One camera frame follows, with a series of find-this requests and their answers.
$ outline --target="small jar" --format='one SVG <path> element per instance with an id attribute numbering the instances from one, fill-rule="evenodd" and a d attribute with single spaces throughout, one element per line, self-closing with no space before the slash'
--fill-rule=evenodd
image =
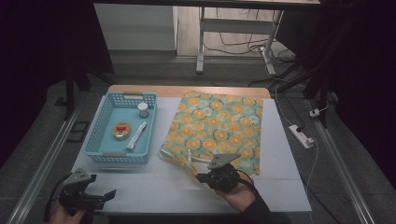
<path id="1" fill-rule="evenodd" d="M 142 102 L 139 105 L 137 105 L 137 108 L 139 109 L 139 116 L 140 118 L 144 119 L 149 115 L 149 105 Z"/>

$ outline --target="hand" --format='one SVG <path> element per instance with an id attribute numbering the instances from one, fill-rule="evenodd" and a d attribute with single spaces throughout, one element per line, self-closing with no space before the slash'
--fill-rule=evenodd
<path id="1" fill-rule="evenodd" d="M 72 217 L 60 203 L 57 203 L 49 220 L 49 224 L 78 224 L 84 214 L 85 211 L 78 210 Z"/>
<path id="2" fill-rule="evenodd" d="M 251 183 L 247 176 L 241 175 L 241 178 Z M 215 192 L 223 197 L 225 201 L 239 213 L 245 211 L 249 205 L 256 201 L 256 197 L 251 188 L 242 183 L 238 183 L 238 185 L 228 193 L 217 189 Z"/>

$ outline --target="blue plastic basket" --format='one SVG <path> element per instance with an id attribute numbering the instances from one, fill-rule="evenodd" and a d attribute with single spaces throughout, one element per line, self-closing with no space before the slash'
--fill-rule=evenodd
<path id="1" fill-rule="evenodd" d="M 137 105 L 148 104 L 148 117 L 140 118 Z M 82 146 L 83 152 L 94 161 L 114 164 L 147 163 L 152 129 L 157 111 L 155 92 L 109 92 L 96 111 L 92 126 Z M 138 138 L 134 149 L 127 148 L 134 132 L 146 122 L 146 129 Z M 132 132 L 124 140 L 112 135 L 119 122 L 128 122 Z"/>

